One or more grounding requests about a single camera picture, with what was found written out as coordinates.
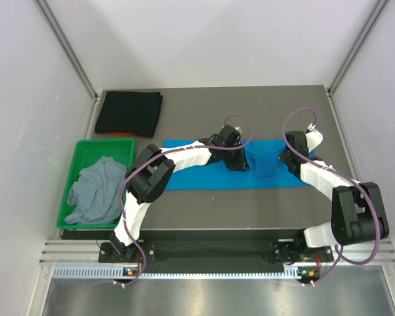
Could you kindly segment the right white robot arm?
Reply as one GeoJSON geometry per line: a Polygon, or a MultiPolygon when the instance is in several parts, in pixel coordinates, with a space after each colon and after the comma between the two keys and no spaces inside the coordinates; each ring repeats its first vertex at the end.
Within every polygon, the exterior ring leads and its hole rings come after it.
{"type": "Polygon", "coordinates": [[[304,261],[321,247],[370,242],[389,235],[380,188],[339,175],[322,159],[309,154],[323,141],[318,130],[285,133],[286,147],[279,159],[288,171],[331,201],[331,220],[297,232],[294,253],[304,261]]]}

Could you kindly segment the blue t shirt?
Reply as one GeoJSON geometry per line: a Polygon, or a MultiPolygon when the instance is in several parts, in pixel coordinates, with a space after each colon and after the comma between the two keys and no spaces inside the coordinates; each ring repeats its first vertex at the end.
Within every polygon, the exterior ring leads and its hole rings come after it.
{"type": "Polygon", "coordinates": [[[175,172],[167,190],[247,190],[297,188],[306,183],[288,171],[278,158],[285,148],[282,140],[254,140],[245,147],[249,171],[230,171],[224,162],[175,172]]]}

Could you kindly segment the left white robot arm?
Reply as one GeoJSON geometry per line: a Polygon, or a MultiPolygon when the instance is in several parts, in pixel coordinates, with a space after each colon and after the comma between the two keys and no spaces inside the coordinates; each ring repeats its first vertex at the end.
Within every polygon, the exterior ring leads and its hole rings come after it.
{"type": "Polygon", "coordinates": [[[224,125],[209,138],[173,148],[147,146],[128,169],[120,188],[121,216],[110,243],[122,261],[131,260],[145,214],[165,191],[173,173],[222,161],[230,171],[249,171],[239,127],[224,125]]]}

